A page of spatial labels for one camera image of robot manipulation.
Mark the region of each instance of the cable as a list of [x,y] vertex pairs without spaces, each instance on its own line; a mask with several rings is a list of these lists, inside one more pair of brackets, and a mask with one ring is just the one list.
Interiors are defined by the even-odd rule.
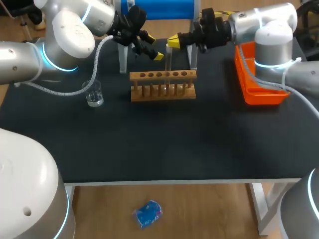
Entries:
[[98,60],[99,60],[99,54],[100,54],[101,47],[102,47],[102,45],[105,42],[107,42],[108,40],[111,40],[111,39],[113,39],[112,35],[103,38],[102,41],[99,43],[99,45],[98,45],[98,47],[96,49],[96,52],[95,52],[92,77],[91,77],[89,83],[83,89],[80,89],[80,90],[74,91],[74,92],[65,93],[65,92],[52,91],[52,90],[50,90],[48,88],[45,88],[45,87],[40,86],[38,84],[35,84],[33,82],[26,82],[24,84],[26,84],[28,86],[35,87],[35,88],[37,88],[37,89],[39,89],[41,91],[44,91],[46,93],[49,93],[49,94],[52,94],[52,95],[56,95],[56,96],[65,96],[65,97],[66,96],[75,96],[75,95],[79,95],[79,94],[82,94],[82,93],[86,92],[92,86],[93,82],[95,81],[96,73],[97,73],[97,70],[98,70]]
[[[245,67],[246,71],[258,83],[258,85],[260,85],[261,87],[264,87],[264,88],[265,88],[265,86],[271,86],[271,87],[279,88],[280,90],[283,89],[282,84],[263,81],[263,80],[258,79],[256,76],[254,76],[254,74],[251,73],[251,71],[249,70],[249,67],[248,67],[247,62],[246,62],[245,57],[244,57],[243,49],[241,48],[241,45],[239,45],[239,53],[240,53],[240,57],[243,59],[243,63],[244,63],[244,67]],[[319,119],[318,110],[311,104],[311,102],[306,97],[304,97],[299,91],[295,90],[294,88],[292,88],[290,86],[285,86],[285,87],[286,87],[286,90],[288,90],[291,93],[294,93],[296,96],[298,96],[310,108],[310,110],[315,114],[315,116]]]

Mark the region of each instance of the white cable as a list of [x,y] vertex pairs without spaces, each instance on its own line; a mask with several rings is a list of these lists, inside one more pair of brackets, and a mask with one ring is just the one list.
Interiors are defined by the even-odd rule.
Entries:
[[113,39],[112,35],[103,38],[102,41],[99,43],[99,45],[98,45],[98,47],[96,49],[96,52],[95,52],[92,77],[91,77],[89,83],[83,89],[80,89],[80,90],[75,91],[75,92],[65,93],[65,92],[52,91],[52,90],[50,90],[48,88],[45,88],[45,87],[40,86],[38,84],[35,84],[33,82],[25,82],[24,84],[26,84],[28,86],[35,87],[35,88],[37,88],[39,90],[42,90],[42,91],[44,91],[46,93],[49,93],[49,94],[52,94],[52,95],[56,95],[56,96],[75,96],[75,95],[79,95],[79,94],[82,94],[82,93],[86,92],[92,86],[93,82],[95,81],[95,77],[96,77],[96,73],[97,73],[97,69],[98,69],[98,60],[99,60],[99,54],[100,54],[101,47],[102,47],[102,45],[105,42],[107,42],[108,40],[111,40],[111,39]]
[[[279,89],[283,89],[282,84],[260,80],[256,76],[254,76],[253,73],[251,73],[251,71],[249,70],[249,67],[247,65],[247,62],[245,60],[243,49],[241,48],[241,45],[239,45],[239,54],[240,54],[241,59],[243,59],[243,63],[244,63],[244,67],[245,67],[246,71],[258,83],[258,85],[261,85],[261,87],[271,86],[271,87],[277,87]],[[286,87],[286,90],[288,90],[291,93],[294,93],[296,96],[298,96],[310,108],[310,110],[315,114],[315,116],[319,119],[319,112],[310,103],[310,101],[306,97],[304,97],[299,91],[295,90],[294,88],[292,88],[290,86],[285,86],[285,87]]]
[[289,68],[290,68],[292,65],[294,65],[295,63],[297,63],[297,62],[301,62],[301,57],[296,58],[296,60],[293,61],[289,66],[287,66],[287,67],[285,68],[284,72],[283,72],[283,75],[282,75],[282,77],[281,77],[281,85],[282,85],[284,91],[286,91],[286,74],[287,74]]

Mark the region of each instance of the table frame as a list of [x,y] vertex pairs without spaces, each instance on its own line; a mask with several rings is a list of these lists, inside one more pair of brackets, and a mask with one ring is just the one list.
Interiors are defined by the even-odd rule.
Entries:
[[[116,185],[165,185],[165,184],[221,184],[248,183],[250,186],[255,213],[258,221],[258,232],[268,236],[279,225],[277,220],[278,205],[284,194],[300,179],[238,179],[238,180],[156,180],[156,181],[124,181],[124,182],[91,182],[65,183],[70,201],[73,200],[74,189],[78,186],[116,186]],[[265,195],[262,183],[273,183],[271,190]]]

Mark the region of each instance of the wooden floor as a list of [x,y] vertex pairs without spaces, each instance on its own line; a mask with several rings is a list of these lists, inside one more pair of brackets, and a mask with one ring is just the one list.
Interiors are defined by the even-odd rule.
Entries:
[[[284,0],[203,0],[202,7],[245,10]],[[147,21],[155,38],[167,38],[189,29],[188,20]],[[44,31],[34,32],[34,37]],[[18,19],[0,17],[0,40],[22,41]],[[6,86],[0,86],[0,103]],[[159,202],[163,216],[141,230],[132,218],[134,209],[148,200]],[[249,189],[244,184],[105,186],[76,188],[73,208],[76,239],[258,239]],[[277,231],[268,237],[280,239]]]

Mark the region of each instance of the blue cylinder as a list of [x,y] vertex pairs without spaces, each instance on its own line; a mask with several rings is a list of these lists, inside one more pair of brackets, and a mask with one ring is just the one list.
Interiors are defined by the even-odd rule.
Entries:
[[[147,13],[147,20],[193,19],[195,0],[135,0]],[[123,14],[128,13],[127,0],[121,0]]]

